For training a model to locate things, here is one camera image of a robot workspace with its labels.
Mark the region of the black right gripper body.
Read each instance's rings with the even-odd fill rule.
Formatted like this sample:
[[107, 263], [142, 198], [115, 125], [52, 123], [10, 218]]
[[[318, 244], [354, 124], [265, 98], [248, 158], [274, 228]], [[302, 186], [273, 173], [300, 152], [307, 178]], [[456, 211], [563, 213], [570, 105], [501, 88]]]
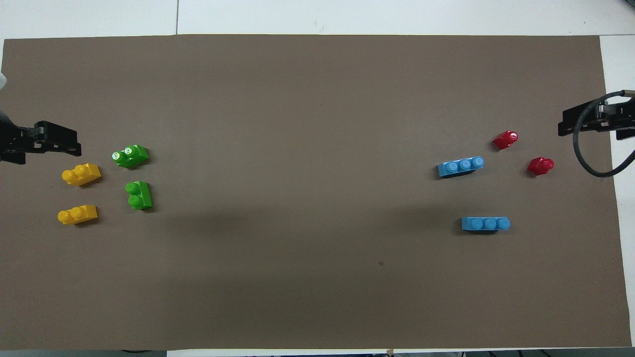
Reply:
[[[608, 99], [623, 97], [625, 102], [607, 104]], [[626, 140], [635, 137], [635, 94], [606, 95], [597, 106], [598, 131], [614, 131], [616, 140]]]

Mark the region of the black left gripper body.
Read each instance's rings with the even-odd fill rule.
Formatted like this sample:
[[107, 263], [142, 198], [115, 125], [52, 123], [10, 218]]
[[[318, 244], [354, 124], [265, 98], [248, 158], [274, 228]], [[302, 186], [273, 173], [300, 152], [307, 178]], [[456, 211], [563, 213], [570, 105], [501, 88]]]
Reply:
[[15, 125], [0, 111], [0, 161], [25, 165], [27, 152], [34, 149], [34, 130]]

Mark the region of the plain green two-stud brick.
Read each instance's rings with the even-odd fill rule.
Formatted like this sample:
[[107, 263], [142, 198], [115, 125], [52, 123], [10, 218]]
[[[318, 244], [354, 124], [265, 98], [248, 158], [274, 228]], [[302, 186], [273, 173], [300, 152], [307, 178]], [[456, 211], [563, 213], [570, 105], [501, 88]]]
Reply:
[[145, 210], [153, 206], [149, 185], [145, 181], [130, 181], [125, 184], [128, 204], [134, 210]]

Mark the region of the blue three-stud brick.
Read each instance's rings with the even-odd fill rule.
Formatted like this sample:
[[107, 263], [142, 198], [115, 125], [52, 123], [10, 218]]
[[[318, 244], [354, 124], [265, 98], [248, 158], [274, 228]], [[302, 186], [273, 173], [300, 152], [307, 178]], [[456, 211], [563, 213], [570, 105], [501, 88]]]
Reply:
[[468, 232], [506, 231], [511, 223], [508, 217], [462, 217], [462, 230]]
[[471, 174], [482, 169], [484, 165], [485, 160], [482, 156], [474, 156], [460, 160], [444, 161], [437, 165], [437, 170], [441, 179], [447, 179]]

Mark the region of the yellow two-stud brick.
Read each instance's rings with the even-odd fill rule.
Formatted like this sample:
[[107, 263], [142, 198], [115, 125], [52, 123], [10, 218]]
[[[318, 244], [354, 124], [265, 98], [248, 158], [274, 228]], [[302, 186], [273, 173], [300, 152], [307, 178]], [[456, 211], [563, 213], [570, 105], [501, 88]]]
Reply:
[[77, 225], [97, 218], [97, 206], [95, 205], [75, 206], [68, 210], [61, 210], [57, 214], [57, 220], [63, 225]]
[[99, 167], [92, 163], [77, 165], [72, 170], [64, 170], [61, 174], [62, 180], [72, 186], [82, 186], [91, 183], [91, 181], [97, 180], [101, 176]]

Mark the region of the red one-stud brick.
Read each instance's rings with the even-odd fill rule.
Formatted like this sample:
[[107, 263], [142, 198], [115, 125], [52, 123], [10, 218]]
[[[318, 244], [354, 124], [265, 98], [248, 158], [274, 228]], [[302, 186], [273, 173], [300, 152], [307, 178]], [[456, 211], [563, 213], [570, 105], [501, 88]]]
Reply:
[[492, 143], [499, 151], [501, 151], [510, 147], [514, 143], [516, 143], [517, 140], [518, 140], [517, 132], [512, 130], [506, 130], [502, 132], [501, 134], [499, 134], [496, 138], [494, 138], [494, 140], [492, 140]]
[[546, 157], [533, 158], [530, 161], [527, 170], [534, 176], [542, 176], [548, 174], [554, 168], [554, 161]]

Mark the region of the green brick with white-printed studs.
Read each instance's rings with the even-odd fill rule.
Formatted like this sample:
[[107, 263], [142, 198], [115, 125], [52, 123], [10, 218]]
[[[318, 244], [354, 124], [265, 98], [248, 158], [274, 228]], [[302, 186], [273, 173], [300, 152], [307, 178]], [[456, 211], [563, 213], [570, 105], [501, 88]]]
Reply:
[[136, 144], [129, 145], [122, 151], [114, 151], [111, 158], [118, 167], [131, 169], [149, 160], [149, 154], [145, 147]]

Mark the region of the brown table mat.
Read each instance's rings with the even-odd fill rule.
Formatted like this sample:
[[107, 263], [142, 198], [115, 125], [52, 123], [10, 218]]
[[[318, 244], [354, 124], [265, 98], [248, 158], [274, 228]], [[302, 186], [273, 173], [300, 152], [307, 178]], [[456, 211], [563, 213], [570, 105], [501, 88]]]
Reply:
[[613, 180], [557, 129], [605, 93], [597, 36], [12, 39], [2, 71], [0, 110], [82, 156], [0, 163], [0, 350], [631, 343]]

